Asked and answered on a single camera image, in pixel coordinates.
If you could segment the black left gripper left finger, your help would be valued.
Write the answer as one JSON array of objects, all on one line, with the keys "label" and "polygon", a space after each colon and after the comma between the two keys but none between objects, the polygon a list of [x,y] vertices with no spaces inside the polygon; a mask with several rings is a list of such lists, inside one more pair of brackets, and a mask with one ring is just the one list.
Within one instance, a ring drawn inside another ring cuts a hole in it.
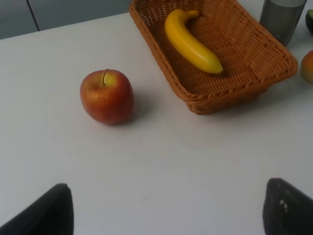
[{"label": "black left gripper left finger", "polygon": [[2,235],[72,235],[74,209],[67,184],[53,186],[33,204],[0,227]]}]

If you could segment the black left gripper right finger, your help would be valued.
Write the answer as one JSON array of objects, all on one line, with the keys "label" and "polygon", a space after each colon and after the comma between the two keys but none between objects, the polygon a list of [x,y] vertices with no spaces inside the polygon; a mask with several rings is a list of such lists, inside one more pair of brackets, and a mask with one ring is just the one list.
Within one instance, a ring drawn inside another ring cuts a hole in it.
[{"label": "black left gripper right finger", "polygon": [[311,235],[312,198],[282,178],[269,179],[263,205],[263,226],[267,235]]}]

